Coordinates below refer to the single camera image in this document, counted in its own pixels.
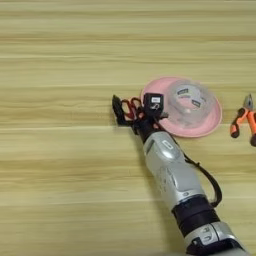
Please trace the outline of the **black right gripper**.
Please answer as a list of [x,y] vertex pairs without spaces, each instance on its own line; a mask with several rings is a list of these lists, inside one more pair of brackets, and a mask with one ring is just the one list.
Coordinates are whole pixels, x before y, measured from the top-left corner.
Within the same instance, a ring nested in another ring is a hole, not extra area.
[[133,116],[127,116],[122,109],[121,99],[116,95],[112,97],[112,109],[118,125],[130,127],[143,142],[153,133],[163,131],[160,121],[165,119],[166,115],[148,116],[144,112],[140,112]]

